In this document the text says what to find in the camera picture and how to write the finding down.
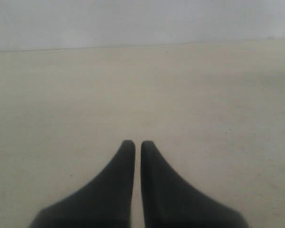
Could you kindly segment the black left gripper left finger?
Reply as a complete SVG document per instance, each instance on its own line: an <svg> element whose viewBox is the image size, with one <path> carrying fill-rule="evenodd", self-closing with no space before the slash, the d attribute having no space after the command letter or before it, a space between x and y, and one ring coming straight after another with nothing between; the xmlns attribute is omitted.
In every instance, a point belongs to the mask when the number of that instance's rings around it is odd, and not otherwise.
<svg viewBox="0 0 285 228"><path fill-rule="evenodd" d="M129 228L135 145L121 143L104 169L83 188L42 209L31 228Z"/></svg>

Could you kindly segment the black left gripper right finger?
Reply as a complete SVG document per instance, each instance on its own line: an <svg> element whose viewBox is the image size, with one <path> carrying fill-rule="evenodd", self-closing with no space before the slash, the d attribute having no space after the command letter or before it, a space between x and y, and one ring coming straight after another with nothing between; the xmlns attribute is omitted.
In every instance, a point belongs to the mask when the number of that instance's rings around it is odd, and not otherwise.
<svg viewBox="0 0 285 228"><path fill-rule="evenodd" d="M147 228L248 228L246 219L186 182L153 141L141 144L141 192Z"/></svg>

